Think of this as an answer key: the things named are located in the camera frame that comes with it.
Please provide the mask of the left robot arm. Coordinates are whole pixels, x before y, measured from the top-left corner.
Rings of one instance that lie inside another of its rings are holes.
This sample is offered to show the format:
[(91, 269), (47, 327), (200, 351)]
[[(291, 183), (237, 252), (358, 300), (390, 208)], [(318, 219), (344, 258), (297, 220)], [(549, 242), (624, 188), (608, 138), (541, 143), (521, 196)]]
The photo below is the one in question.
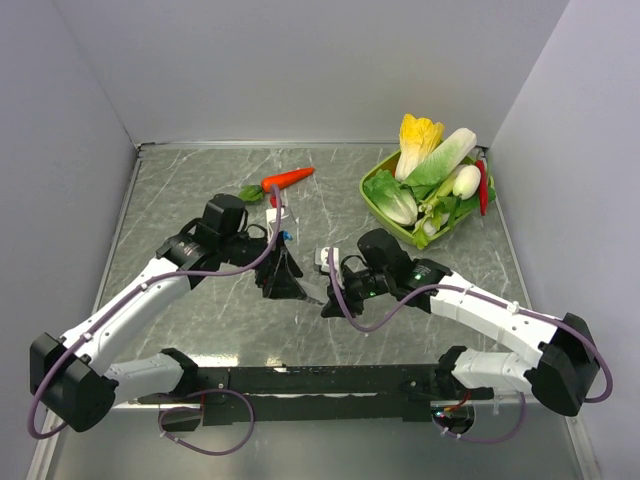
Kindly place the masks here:
[(121, 364), (115, 359), (151, 320), (206, 278), (252, 271), (267, 299), (320, 300), (287, 249), (282, 223), (289, 211), (278, 188), (271, 189), (271, 197), (263, 234), (252, 237), (245, 202), (234, 195), (215, 195), (202, 215), (168, 237), (141, 273), (101, 309), (59, 337), (40, 335), (29, 352), (30, 435), (45, 439), (58, 432), (36, 429), (40, 405), (54, 412), (63, 426), (84, 432), (113, 406), (141, 396), (165, 393), (176, 402), (192, 398), (198, 366), (180, 351), (164, 349)]

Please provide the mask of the green plastic basket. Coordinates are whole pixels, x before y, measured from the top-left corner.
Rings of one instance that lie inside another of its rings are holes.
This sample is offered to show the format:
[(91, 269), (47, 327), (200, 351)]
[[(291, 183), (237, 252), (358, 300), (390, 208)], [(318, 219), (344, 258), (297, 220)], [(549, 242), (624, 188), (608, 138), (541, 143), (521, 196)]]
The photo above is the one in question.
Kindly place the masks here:
[(479, 197), (480, 188), (466, 200), (457, 201), (453, 195), (455, 180), (445, 180), (421, 199), (410, 189), (398, 193), (392, 173), (400, 158), (396, 151), (370, 170), (359, 183), (359, 191), (370, 213), (381, 226), (399, 241), (419, 250), (440, 238), (462, 222), (473, 211), (486, 214), (488, 205), (496, 199), (495, 182), (487, 175), (485, 198)]

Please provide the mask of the green romaine lettuce toy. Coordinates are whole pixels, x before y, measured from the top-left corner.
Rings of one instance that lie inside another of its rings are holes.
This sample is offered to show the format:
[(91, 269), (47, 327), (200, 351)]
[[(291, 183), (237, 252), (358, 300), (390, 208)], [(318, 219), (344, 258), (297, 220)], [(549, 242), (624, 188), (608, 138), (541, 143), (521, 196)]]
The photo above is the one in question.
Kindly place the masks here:
[(405, 186), (435, 186), (445, 180), (476, 146), (477, 135), (459, 128), (437, 146), (402, 182)]

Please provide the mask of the orange toy carrot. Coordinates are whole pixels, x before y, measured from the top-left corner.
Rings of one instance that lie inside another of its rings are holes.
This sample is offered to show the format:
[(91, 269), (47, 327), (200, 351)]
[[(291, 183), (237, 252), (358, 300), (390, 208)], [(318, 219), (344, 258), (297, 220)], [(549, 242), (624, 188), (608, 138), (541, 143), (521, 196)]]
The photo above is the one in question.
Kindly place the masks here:
[(259, 184), (244, 186), (238, 197), (247, 203), (256, 203), (266, 195), (270, 195), (273, 186), (277, 186), (280, 190), (286, 189), (313, 175), (314, 172), (314, 167), (306, 167), (265, 177)]

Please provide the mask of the white radish toy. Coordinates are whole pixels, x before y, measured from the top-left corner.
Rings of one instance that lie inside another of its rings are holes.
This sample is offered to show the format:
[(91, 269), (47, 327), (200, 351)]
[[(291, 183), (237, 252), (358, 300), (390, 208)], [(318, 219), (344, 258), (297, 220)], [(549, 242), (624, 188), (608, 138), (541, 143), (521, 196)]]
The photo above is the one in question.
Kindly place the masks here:
[(460, 200), (470, 199), (478, 189), (482, 174), (475, 165), (465, 165), (457, 174), (452, 194)]

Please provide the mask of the green celery stalk toy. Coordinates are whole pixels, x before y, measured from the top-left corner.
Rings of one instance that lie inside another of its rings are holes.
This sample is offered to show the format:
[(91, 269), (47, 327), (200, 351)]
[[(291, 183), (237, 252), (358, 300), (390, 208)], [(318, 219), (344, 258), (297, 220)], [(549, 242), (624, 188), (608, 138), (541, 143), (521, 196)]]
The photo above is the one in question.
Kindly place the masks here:
[(451, 210), (456, 201), (452, 194), (455, 178), (461, 167), (444, 180), (429, 196), (418, 206), (419, 218), (413, 227), (413, 244), (418, 249), (424, 249), (436, 239), (445, 228), (451, 215)]

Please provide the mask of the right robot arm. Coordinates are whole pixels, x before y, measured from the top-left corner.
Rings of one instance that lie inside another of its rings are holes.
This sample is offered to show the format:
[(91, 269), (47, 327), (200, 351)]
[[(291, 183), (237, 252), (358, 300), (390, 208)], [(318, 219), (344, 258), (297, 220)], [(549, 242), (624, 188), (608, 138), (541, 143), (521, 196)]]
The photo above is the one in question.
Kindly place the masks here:
[(581, 317), (567, 313), (558, 319), (502, 299), (438, 262), (411, 258), (383, 229), (363, 235), (358, 249), (363, 267), (356, 272), (337, 249), (317, 249), (315, 264), (330, 278), (322, 317), (353, 322), (366, 300), (389, 294), (399, 306), (451, 319), (503, 346), (501, 352), (450, 348), (436, 375), (444, 396), (482, 388), (515, 391), (568, 417), (591, 402), (589, 390), (604, 367)]

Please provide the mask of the red chili pepper toy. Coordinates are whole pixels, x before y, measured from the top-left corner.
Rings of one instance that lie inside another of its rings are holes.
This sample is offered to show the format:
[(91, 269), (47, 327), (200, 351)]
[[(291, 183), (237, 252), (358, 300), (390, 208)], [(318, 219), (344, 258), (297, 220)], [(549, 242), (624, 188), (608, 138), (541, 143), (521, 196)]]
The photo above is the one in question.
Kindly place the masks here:
[(477, 160), (475, 166), (480, 172), (480, 182), (477, 189), (477, 198), (479, 202), (480, 213), (485, 216), (489, 205), (489, 177), (487, 174), (485, 162)]

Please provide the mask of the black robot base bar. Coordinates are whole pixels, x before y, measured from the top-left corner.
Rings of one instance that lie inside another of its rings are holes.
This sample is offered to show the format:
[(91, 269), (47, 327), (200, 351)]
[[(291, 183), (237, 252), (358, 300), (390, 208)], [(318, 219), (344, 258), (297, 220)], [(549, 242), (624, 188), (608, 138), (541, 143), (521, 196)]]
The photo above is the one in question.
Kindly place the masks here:
[(204, 408), (206, 426), (248, 419), (236, 397), (204, 390), (226, 388), (251, 403), (258, 421), (311, 421), (396, 418), (429, 422), (431, 408), (459, 400), (491, 400), (490, 388), (469, 389), (435, 364), (289, 367), (206, 367), (190, 392), (153, 393), (143, 405), (194, 405)]

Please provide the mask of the yellow napa cabbage toy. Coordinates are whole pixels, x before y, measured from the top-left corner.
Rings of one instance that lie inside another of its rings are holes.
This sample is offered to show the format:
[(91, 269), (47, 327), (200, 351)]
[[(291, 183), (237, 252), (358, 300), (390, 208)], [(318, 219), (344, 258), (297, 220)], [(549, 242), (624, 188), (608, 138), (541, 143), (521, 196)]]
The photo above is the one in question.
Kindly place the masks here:
[(439, 145), (445, 126), (426, 117), (406, 113), (399, 130), (400, 157), (395, 178), (403, 182)]

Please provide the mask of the green leafy cabbage toy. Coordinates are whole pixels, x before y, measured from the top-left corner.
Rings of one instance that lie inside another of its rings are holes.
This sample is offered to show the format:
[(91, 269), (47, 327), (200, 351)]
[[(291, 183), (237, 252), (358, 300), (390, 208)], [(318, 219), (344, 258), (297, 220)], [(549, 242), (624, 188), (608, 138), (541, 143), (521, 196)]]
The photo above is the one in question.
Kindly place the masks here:
[(414, 197), (390, 171), (378, 170), (364, 182), (363, 191), (378, 210), (397, 225), (408, 227), (417, 221), (418, 208)]

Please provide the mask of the white remote control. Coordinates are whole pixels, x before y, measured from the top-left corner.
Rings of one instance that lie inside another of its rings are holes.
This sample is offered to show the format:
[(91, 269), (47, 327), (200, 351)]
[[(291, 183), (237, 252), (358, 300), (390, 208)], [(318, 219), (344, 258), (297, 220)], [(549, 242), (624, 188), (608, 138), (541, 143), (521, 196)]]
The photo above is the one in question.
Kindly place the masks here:
[(328, 302), (326, 288), (319, 287), (302, 279), (298, 281), (298, 284), (305, 293), (306, 301), (321, 306)]

